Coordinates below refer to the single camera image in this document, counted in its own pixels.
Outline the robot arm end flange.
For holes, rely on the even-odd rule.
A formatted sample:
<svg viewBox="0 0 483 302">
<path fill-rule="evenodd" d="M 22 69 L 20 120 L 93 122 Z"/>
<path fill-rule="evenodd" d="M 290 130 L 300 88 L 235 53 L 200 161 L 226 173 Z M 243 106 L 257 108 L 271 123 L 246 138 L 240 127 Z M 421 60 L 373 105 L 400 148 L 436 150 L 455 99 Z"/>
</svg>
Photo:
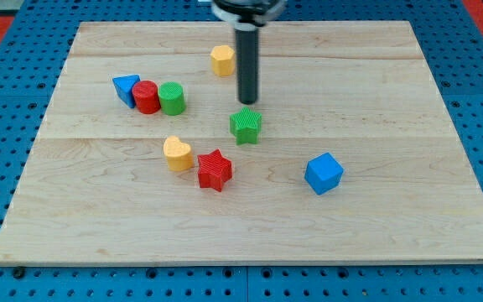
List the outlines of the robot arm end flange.
<svg viewBox="0 0 483 302">
<path fill-rule="evenodd" d="M 252 30 L 277 19 L 287 0 L 212 0 L 211 10 L 220 20 L 240 30 Z"/>
</svg>

